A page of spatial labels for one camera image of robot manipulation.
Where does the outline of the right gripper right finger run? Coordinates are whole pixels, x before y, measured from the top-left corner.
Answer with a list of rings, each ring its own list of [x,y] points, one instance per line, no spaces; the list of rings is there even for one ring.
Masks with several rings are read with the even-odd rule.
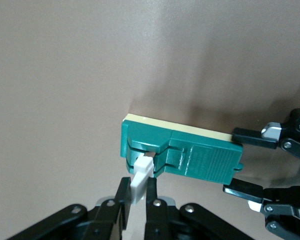
[[[252,238],[197,203],[180,208],[157,195],[157,179],[146,188],[146,240],[251,240]]]

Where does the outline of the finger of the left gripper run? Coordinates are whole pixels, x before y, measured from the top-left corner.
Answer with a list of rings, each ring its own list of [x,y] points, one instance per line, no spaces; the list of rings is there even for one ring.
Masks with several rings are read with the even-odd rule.
[[[250,209],[265,217],[265,228],[280,238],[300,238],[300,186],[263,188],[233,179],[223,192],[245,199]]]
[[[300,108],[293,109],[284,123],[269,122],[261,131],[236,127],[231,140],[268,149],[281,148],[300,159]]]

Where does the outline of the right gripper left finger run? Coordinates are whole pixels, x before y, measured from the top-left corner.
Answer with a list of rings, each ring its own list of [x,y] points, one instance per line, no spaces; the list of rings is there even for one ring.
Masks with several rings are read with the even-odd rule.
[[[121,240],[131,208],[131,178],[123,177],[114,197],[87,210],[71,204],[11,236],[10,240]]]

